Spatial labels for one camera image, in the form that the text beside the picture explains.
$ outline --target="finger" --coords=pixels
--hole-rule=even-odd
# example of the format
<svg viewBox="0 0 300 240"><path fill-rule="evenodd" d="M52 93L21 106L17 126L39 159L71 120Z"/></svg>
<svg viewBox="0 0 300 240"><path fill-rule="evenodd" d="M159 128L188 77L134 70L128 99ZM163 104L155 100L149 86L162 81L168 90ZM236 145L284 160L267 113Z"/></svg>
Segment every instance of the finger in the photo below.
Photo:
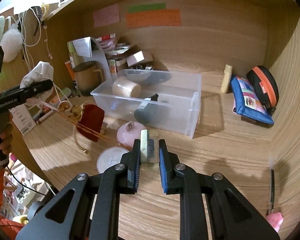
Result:
<svg viewBox="0 0 300 240"><path fill-rule="evenodd" d="M11 135L8 136L8 138L6 138L6 139L0 144L0 149L1 149L1 150L7 149L7 148L11 145L12 139L13 139L13 136L12 136L12 134L11 134Z"/></svg>
<svg viewBox="0 0 300 240"><path fill-rule="evenodd" d="M13 115L12 115L12 113L10 112L10 113L9 113L9 122L11 122L12 119L13 119Z"/></svg>
<svg viewBox="0 0 300 240"><path fill-rule="evenodd" d="M12 133L13 126L11 123L8 123L7 127L4 129L3 133L0 134L2 140L7 138Z"/></svg>
<svg viewBox="0 0 300 240"><path fill-rule="evenodd" d="M12 146L10 145L8 148L2 151L5 155L9 155L12 152Z"/></svg>

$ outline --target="triangular cutout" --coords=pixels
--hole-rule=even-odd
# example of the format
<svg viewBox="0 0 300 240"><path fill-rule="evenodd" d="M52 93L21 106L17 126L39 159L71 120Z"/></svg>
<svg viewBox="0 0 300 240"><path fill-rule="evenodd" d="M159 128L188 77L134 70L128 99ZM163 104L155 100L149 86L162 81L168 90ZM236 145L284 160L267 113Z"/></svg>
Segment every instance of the triangular cutout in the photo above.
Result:
<svg viewBox="0 0 300 240"><path fill-rule="evenodd" d="M230 190L226 190L225 194L229 203L232 218L235 223L240 223L252 218L251 213L240 203L240 201Z"/></svg>
<svg viewBox="0 0 300 240"><path fill-rule="evenodd" d="M65 221L73 196L74 190L68 190L46 213L46 218L62 224Z"/></svg>

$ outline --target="pink box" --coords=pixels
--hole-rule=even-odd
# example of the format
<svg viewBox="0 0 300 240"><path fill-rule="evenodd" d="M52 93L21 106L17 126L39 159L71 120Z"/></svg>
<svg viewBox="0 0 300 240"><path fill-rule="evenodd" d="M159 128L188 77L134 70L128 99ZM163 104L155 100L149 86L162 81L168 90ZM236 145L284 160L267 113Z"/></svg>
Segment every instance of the pink box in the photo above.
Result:
<svg viewBox="0 0 300 240"><path fill-rule="evenodd" d="M127 57L127 63L129 67L134 66L136 64L147 63L151 61L153 61L151 53L143 50Z"/></svg>

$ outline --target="white round lid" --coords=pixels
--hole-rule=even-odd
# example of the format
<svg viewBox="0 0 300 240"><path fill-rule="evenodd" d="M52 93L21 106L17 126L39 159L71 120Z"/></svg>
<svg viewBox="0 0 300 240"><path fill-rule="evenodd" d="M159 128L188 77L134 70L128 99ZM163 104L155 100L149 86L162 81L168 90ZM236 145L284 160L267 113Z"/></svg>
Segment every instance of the white round lid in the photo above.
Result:
<svg viewBox="0 0 300 240"><path fill-rule="evenodd" d="M122 155L129 151L122 147L111 147L103 151L97 160L97 170L103 173L106 169L120 163Z"/></svg>

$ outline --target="transparent storage container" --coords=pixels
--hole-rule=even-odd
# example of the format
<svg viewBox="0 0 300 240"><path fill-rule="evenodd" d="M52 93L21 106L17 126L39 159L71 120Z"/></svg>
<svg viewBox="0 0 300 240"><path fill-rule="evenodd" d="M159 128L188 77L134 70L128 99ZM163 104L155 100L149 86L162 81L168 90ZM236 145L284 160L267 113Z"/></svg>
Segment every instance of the transparent storage container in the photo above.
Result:
<svg viewBox="0 0 300 240"><path fill-rule="evenodd" d="M112 85L120 77L141 86L139 98L112 94ZM201 104L201 74L123 69L113 79L107 79L91 92L105 115L140 122L141 113L141 123L146 126L193 137ZM144 100L155 94L159 95L157 102Z"/></svg>

